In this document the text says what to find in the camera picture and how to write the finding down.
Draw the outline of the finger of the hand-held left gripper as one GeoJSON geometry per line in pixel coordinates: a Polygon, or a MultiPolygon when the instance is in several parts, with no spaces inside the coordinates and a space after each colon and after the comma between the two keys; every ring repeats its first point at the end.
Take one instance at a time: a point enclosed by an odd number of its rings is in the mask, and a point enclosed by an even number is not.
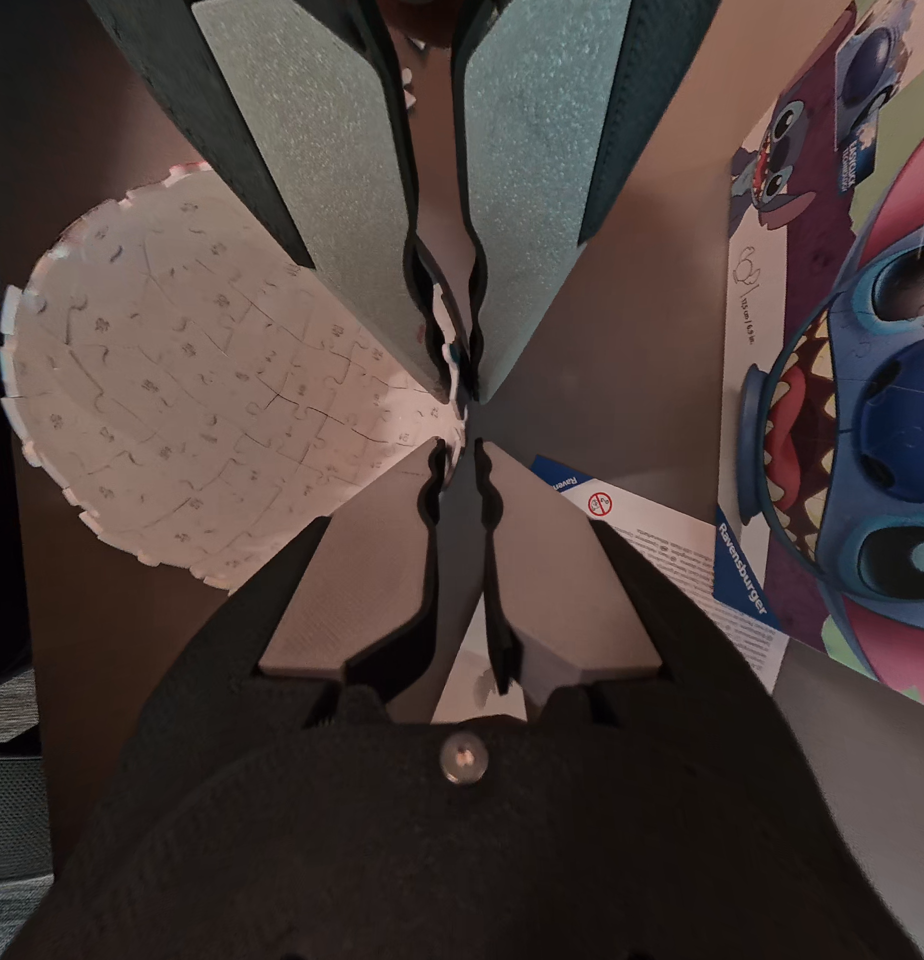
{"type": "Polygon", "coordinates": [[[320,280],[436,400],[444,274],[418,233],[402,71],[376,2],[205,1],[192,8],[320,280]]]}
{"type": "Polygon", "coordinates": [[[468,55],[468,214],[485,259],[482,402],[512,371],[584,247],[579,234],[630,7],[511,2],[468,55]]]}

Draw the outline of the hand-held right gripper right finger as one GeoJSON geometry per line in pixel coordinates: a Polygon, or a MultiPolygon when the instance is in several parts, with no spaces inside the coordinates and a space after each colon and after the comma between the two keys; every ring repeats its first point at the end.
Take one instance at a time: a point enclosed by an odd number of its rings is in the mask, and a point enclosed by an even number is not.
{"type": "Polygon", "coordinates": [[[483,598],[500,694],[656,676],[660,654],[586,516],[491,441],[473,451],[483,598]]]}

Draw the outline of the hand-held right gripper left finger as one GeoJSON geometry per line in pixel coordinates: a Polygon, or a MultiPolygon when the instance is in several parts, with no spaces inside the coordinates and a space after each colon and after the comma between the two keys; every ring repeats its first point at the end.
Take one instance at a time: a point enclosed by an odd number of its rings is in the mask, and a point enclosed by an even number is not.
{"type": "Polygon", "coordinates": [[[389,703],[432,663],[449,448],[430,438],[332,515],[258,667],[389,703]]]}

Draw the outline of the blue puzzle ball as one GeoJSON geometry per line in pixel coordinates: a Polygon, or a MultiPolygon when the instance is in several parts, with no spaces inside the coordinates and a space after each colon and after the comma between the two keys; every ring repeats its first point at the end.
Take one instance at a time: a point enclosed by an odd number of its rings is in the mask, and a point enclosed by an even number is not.
{"type": "Polygon", "coordinates": [[[234,592],[465,427],[206,163],[72,225],[0,320],[23,454],[104,543],[234,592]]]}

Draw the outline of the cartoon character puzzle box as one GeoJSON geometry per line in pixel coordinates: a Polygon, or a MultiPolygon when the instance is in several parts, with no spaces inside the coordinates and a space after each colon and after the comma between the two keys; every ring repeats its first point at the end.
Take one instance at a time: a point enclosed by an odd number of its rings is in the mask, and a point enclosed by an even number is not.
{"type": "Polygon", "coordinates": [[[850,2],[730,171],[713,597],[924,706],[924,2],[850,2]]]}

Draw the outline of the folded instruction leaflet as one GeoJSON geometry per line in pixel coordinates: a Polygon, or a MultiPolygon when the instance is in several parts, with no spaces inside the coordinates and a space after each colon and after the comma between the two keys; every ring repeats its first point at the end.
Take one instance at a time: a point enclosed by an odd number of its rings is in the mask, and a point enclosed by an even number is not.
{"type": "MultiPolygon", "coordinates": [[[[648,498],[551,459],[536,456],[530,467],[542,481],[582,509],[608,522],[701,609],[742,654],[769,693],[776,687],[789,638],[713,595],[715,527],[648,498]]],[[[482,597],[478,598],[460,649],[448,673],[432,723],[509,715],[524,721],[523,690],[514,683],[500,694],[490,666],[482,597]]]]}

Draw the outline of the dark grey fabric chair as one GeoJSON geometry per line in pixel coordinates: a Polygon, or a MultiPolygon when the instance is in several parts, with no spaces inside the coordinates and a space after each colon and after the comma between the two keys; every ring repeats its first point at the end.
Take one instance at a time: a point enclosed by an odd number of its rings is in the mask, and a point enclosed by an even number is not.
{"type": "Polygon", "coordinates": [[[0,884],[51,876],[47,783],[34,670],[0,678],[0,884]]]}

